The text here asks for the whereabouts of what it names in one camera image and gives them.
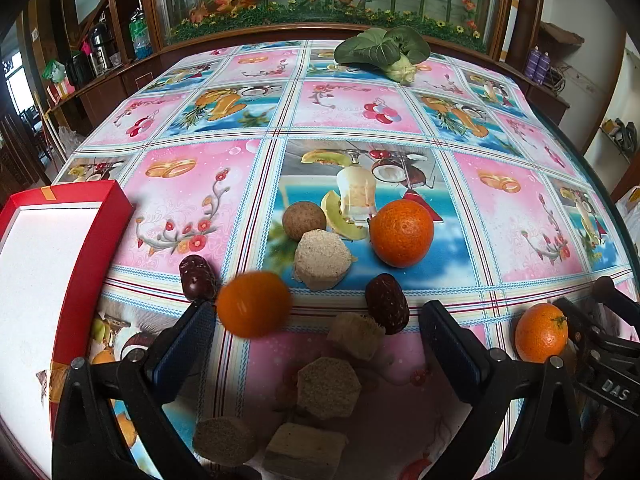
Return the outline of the small tangerine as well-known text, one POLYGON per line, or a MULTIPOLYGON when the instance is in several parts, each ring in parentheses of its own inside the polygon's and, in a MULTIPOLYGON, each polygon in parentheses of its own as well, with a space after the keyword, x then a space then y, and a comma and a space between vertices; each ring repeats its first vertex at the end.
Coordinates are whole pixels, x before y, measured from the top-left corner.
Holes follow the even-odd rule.
POLYGON ((543 363, 550 356, 559 356, 567 339, 567 317, 548 302, 527 309, 515 329, 515 349, 525 362, 543 363))

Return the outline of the round brown cake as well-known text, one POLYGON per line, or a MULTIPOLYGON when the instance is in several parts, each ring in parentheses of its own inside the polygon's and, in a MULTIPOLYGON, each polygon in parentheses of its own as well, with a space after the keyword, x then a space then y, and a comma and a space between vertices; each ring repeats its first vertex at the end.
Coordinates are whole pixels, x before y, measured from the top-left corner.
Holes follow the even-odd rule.
POLYGON ((258 451, 253 430, 231 416, 201 420, 195 426, 192 446, 199 456, 226 467, 239 467, 258 451))

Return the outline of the dark red jujube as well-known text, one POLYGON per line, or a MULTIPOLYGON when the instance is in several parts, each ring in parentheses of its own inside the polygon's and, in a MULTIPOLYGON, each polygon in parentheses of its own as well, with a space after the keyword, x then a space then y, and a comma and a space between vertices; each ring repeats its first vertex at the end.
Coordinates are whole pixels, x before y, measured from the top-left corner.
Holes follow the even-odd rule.
POLYGON ((392 274, 372 278, 364 290, 364 299, 370 317, 384 328, 386 335, 398 334, 407 326, 408 302, 392 274))
POLYGON ((188 255, 179 264, 182 291, 187 300, 214 301, 218 295, 218 281, 208 262, 199 255, 188 255))

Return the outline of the beige rectangular cake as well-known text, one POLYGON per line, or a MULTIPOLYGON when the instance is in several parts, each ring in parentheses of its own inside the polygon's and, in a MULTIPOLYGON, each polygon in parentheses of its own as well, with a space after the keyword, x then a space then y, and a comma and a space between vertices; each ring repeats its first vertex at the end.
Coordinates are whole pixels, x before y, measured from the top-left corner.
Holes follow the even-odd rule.
POLYGON ((339 432, 287 422, 267 445, 262 468, 288 479, 333 479, 347 443, 339 432))

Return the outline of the square tan cake piece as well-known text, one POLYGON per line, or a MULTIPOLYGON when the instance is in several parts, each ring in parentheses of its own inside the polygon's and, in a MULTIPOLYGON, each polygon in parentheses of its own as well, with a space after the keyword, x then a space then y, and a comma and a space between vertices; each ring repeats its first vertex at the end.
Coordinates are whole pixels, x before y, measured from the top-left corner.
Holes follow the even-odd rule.
POLYGON ((369 315, 345 312, 337 315, 328 333, 336 348, 361 361, 370 361, 385 337, 385 328, 369 315))

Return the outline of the large orange tangerine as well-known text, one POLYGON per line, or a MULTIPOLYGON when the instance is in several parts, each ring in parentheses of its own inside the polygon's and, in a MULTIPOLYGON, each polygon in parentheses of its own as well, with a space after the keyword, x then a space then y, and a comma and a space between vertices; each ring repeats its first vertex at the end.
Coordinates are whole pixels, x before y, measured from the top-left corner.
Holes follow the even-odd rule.
POLYGON ((408 268, 419 263, 430 250, 434 222, 418 203, 394 200, 369 221, 369 233, 378 258, 388 266, 408 268))

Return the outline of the pale hexagonal cake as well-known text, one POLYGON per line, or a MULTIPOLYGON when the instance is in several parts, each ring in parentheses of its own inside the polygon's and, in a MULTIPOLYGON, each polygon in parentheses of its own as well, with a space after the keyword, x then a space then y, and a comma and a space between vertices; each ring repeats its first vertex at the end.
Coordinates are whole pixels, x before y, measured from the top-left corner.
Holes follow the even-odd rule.
POLYGON ((352 266, 352 253, 335 233, 312 230, 303 234, 294 255, 293 274, 310 290, 336 286, 352 266))

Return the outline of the brown round longan fruit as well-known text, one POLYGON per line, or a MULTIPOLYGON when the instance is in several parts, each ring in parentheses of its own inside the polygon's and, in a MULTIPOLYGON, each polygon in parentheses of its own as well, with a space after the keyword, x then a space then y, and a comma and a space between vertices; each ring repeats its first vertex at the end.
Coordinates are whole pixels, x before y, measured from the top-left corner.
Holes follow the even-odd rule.
POLYGON ((302 236, 313 230, 326 229, 326 215, 323 210, 311 202, 297 202, 285 209, 282 216, 285 234, 298 242, 302 236))

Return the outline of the red gift box tray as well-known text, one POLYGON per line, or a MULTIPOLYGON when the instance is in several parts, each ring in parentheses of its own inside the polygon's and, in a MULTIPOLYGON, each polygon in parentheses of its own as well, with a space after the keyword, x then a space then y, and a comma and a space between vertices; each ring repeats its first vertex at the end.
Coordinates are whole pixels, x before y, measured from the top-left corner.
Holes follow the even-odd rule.
POLYGON ((113 180, 32 188, 1 211, 1 433, 50 478, 66 370, 84 356, 107 270, 134 207, 113 180))

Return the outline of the purple bottles on shelf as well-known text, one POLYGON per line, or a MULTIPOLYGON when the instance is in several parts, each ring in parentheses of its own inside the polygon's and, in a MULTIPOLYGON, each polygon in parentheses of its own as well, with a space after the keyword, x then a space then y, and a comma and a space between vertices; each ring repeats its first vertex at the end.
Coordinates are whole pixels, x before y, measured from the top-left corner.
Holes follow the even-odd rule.
POLYGON ((524 75, 535 84, 543 84, 550 68, 550 56, 547 52, 534 47, 529 51, 525 64, 524 75))

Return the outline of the colourful fruit print tablecloth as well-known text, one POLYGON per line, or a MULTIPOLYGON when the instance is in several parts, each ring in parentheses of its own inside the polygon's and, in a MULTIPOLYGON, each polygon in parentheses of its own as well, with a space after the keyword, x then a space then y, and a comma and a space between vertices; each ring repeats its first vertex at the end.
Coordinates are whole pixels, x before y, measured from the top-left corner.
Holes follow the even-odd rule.
POLYGON ((401 87, 334 60, 331 40, 283 40, 200 52, 114 91, 98 125, 60 173, 110 179, 134 205, 93 320, 88 357, 147 347, 188 304, 178 266, 208 260, 229 281, 265 270, 288 285, 288 325, 256 340, 218 328, 198 400, 168 415, 190 439, 198 419, 243 419, 261 444, 304 424, 297 372, 322 356, 334 318, 366 315, 364 290, 392 274, 411 311, 436 299, 486 347, 512 352, 523 311, 565 297, 587 307, 612 278, 636 296, 623 230, 576 157, 514 82, 433 55, 401 87), (394 268, 372 249, 369 221, 394 200, 434 222, 426 256, 394 268), (333 288, 294 278, 298 242, 282 216, 318 205, 352 266, 333 288))

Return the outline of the green leafy bok choy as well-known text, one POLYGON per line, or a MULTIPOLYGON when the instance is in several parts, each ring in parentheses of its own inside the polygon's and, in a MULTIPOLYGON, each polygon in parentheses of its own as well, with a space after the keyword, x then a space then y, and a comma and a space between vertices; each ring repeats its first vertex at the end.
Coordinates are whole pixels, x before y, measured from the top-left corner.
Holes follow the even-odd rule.
POLYGON ((411 86, 416 66, 431 55, 431 47, 413 28, 400 25, 389 30, 370 27, 342 41, 334 50, 338 64, 363 64, 382 70, 390 80, 411 86))

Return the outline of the green snack bag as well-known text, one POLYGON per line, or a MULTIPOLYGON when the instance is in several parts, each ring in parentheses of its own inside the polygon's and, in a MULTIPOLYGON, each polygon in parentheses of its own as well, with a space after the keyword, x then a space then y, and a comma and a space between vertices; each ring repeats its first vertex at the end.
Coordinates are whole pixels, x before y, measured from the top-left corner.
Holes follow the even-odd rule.
POLYGON ((46 63, 42 76, 48 82, 47 92, 55 104, 75 92, 75 87, 70 83, 64 65, 57 60, 50 60, 46 63))

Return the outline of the steel thermos flask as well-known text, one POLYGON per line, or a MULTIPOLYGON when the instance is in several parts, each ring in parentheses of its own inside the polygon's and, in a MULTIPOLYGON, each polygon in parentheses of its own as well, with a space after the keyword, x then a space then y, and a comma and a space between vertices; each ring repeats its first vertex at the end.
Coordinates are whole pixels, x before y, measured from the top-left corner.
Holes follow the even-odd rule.
POLYGON ((90 30, 89 39, 92 49, 93 65, 96 69, 96 74, 101 76, 111 67, 107 50, 108 41, 106 26, 102 22, 94 25, 90 30))

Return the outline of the green plastic bottle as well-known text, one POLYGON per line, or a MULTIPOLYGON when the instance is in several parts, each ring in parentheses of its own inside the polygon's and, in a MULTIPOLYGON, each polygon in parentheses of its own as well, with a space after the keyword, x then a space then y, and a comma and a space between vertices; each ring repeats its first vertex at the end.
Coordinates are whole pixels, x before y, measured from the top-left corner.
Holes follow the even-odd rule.
POLYGON ((137 61, 147 58, 152 52, 148 24, 141 9, 134 11, 129 22, 129 32, 134 46, 134 56, 137 61))

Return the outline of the wooden glass display cabinet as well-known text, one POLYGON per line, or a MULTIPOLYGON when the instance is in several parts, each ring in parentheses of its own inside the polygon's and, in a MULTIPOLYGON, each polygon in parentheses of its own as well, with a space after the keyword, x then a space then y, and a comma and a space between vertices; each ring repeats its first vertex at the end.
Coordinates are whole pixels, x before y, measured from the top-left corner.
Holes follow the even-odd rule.
POLYGON ((141 15, 152 52, 195 44, 225 32, 311 27, 320 32, 408 25, 431 44, 458 51, 474 63, 506 72, 526 99, 553 120, 566 102, 528 78, 525 58, 533 47, 542 0, 25 0, 9 35, 27 63, 30 90, 40 107, 49 104, 43 70, 65 61, 103 24, 107 43, 124 64, 136 58, 130 23, 141 15))

